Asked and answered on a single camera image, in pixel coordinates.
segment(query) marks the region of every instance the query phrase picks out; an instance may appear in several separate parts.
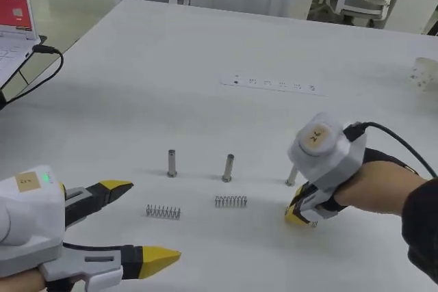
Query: laptop keyboard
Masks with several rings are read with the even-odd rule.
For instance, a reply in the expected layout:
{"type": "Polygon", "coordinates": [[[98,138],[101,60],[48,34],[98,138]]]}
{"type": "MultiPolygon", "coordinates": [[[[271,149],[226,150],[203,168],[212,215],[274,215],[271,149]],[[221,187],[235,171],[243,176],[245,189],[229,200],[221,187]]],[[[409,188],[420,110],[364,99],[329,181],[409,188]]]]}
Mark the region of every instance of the laptop keyboard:
{"type": "Polygon", "coordinates": [[[0,45],[0,70],[9,64],[15,57],[20,55],[23,48],[19,45],[0,45]]]}

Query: black strap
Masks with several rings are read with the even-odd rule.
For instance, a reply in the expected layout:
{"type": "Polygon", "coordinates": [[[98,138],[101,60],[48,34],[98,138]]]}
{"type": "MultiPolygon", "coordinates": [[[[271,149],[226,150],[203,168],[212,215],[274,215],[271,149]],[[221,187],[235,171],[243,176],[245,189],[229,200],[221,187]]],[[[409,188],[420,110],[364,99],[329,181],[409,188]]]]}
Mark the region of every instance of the black strap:
{"type": "Polygon", "coordinates": [[[74,286],[75,283],[71,282],[70,278],[46,282],[47,292],[71,292],[74,286]]]}

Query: white cup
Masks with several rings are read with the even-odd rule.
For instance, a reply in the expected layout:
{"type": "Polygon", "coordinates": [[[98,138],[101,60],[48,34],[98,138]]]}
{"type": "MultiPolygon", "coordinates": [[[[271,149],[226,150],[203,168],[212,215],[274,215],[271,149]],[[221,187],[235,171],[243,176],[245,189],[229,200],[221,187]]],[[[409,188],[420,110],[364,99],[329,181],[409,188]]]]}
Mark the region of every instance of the white cup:
{"type": "Polygon", "coordinates": [[[421,91],[438,77],[438,62],[430,58],[417,57],[412,69],[411,82],[421,91]]]}

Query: black cable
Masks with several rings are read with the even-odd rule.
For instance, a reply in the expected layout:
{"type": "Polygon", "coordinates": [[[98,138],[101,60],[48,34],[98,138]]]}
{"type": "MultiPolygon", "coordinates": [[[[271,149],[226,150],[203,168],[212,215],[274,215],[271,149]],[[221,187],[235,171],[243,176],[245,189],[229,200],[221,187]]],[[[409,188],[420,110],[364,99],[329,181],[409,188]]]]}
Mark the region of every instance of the black cable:
{"type": "Polygon", "coordinates": [[[14,97],[10,101],[8,101],[6,103],[6,105],[9,105],[10,103],[13,103],[14,101],[17,101],[18,99],[23,98],[24,96],[26,96],[26,95],[30,94],[31,92],[33,92],[35,89],[37,89],[40,86],[44,85],[49,80],[52,80],[59,73],[59,71],[61,71],[62,67],[64,66],[64,56],[56,48],[53,48],[53,47],[50,47],[50,46],[45,46],[43,44],[37,44],[36,46],[33,47],[32,50],[34,51],[34,53],[40,53],[40,54],[58,54],[60,56],[60,59],[61,59],[60,65],[57,67],[56,71],[54,73],[52,73],[49,77],[47,77],[46,79],[44,79],[40,83],[36,84],[34,87],[30,88],[26,92],[24,92],[22,94],[19,94],[18,96],[14,97]]]}
{"type": "Polygon", "coordinates": [[[427,171],[429,171],[429,173],[432,175],[433,178],[437,178],[437,174],[431,168],[431,166],[426,162],[426,160],[423,159],[423,157],[420,154],[418,154],[418,152],[416,150],[414,150],[411,145],[409,145],[404,139],[402,139],[399,135],[394,133],[391,129],[389,129],[389,128],[387,128],[379,123],[375,123],[375,122],[362,122],[361,124],[359,124],[359,126],[361,128],[363,128],[364,130],[368,127],[374,127],[374,128],[380,129],[381,131],[387,133],[388,135],[393,137],[395,140],[397,140],[399,143],[401,143],[404,147],[406,147],[409,150],[409,152],[411,152],[413,154],[413,156],[416,157],[417,160],[420,161],[420,163],[422,165],[424,165],[424,167],[427,169],[427,171]]]}

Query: laptop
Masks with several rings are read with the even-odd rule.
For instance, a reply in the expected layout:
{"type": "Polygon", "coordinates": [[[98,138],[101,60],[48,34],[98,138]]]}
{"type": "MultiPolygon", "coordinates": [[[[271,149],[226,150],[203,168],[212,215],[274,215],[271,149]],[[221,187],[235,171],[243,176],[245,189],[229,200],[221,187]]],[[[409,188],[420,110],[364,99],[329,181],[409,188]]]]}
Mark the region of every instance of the laptop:
{"type": "Polygon", "coordinates": [[[40,44],[29,0],[0,0],[0,86],[40,44]]]}

